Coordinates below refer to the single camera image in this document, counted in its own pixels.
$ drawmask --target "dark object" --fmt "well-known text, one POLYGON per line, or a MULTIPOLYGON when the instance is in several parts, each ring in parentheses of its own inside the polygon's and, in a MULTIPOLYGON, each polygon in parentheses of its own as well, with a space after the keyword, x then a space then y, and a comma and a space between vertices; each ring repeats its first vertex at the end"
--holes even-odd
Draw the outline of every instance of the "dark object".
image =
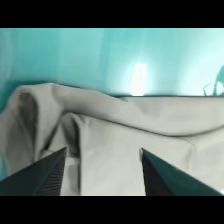
POLYGON ((0 182, 0 196, 60 196, 66 149, 0 182))
POLYGON ((146 196, 222 196, 144 149, 142 165, 146 196))

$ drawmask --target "gray fabric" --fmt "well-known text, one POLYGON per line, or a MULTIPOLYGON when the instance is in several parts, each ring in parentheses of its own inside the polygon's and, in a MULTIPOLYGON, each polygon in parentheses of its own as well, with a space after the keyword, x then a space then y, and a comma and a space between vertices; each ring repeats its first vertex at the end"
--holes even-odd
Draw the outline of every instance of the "gray fabric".
POLYGON ((0 144, 10 174, 68 147, 62 195, 145 195, 142 147, 223 191, 223 102, 22 86, 0 115, 0 144))

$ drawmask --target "glossy table surface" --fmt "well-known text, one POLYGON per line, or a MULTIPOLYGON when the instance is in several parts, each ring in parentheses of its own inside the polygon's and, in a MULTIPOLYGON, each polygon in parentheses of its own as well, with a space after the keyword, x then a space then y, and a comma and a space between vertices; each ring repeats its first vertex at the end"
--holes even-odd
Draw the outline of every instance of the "glossy table surface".
POLYGON ((223 65, 222 28, 0 29, 0 90, 34 81, 111 95, 203 96, 224 80, 223 65))

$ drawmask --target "wrinkled fabric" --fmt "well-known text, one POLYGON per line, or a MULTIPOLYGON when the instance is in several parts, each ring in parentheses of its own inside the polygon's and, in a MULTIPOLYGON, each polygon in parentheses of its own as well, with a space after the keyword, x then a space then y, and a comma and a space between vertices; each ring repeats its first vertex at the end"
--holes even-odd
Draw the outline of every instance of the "wrinkled fabric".
POLYGON ((145 195, 139 149, 224 190, 224 99, 21 86, 0 115, 9 174, 67 147, 61 195, 145 195))

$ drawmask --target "garment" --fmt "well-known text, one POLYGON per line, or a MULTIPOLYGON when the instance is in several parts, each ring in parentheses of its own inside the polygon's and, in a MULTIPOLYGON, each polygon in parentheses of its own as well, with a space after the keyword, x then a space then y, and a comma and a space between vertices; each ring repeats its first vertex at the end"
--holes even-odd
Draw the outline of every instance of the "garment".
POLYGON ((61 195, 145 195, 140 148, 223 191, 223 102, 21 86, 0 115, 0 149, 13 174, 66 146, 61 195))

